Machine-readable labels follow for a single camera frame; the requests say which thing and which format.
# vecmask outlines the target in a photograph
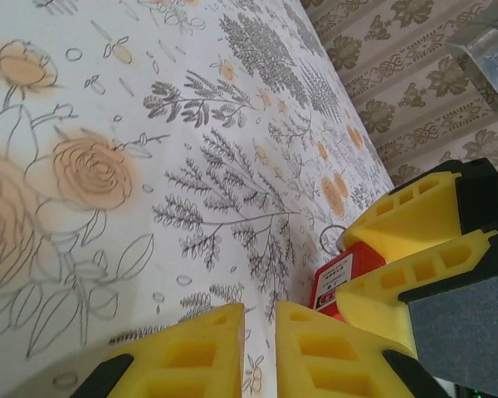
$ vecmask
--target yellow foam block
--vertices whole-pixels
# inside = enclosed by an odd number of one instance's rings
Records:
[[[496,231],[473,231],[387,264],[336,289],[339,313],[350,324],[399,342],[416,356],[408,306],[402,292],[471,271]]]
[[[383,357],[404,346],[290,302],[276,306],[279,398],[408,398]]]
[[[243,304],[214,309],[114,351],[134,360],[109,398],[240,398],[243,347]]]
[[[378,199],[343,234],[363,241],[387,263],[461,236],[456,184],[460,173],[434,172]]]

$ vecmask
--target bed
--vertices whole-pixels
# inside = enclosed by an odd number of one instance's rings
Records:
[[[0,396],[234,302],[276,396],[276,302],[392,187],[297,1],[0,3]]]

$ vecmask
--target red box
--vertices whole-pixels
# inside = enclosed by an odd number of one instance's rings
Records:
[[[355,243],[315,272],[310,308],[344,321],[335,304],[335,289],[382,265],[385,260],[381,255],[364,242]]]

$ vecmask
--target gray panel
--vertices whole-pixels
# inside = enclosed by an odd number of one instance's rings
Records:
[[[498,396],[498,277],[409,309],[418,359],[433,376]]]

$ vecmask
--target patterned wallpaper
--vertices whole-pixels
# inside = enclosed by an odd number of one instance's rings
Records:
[[[492,0],[302,2],[395,184],[452,158],[498,167],[495,93],[444,46]]]

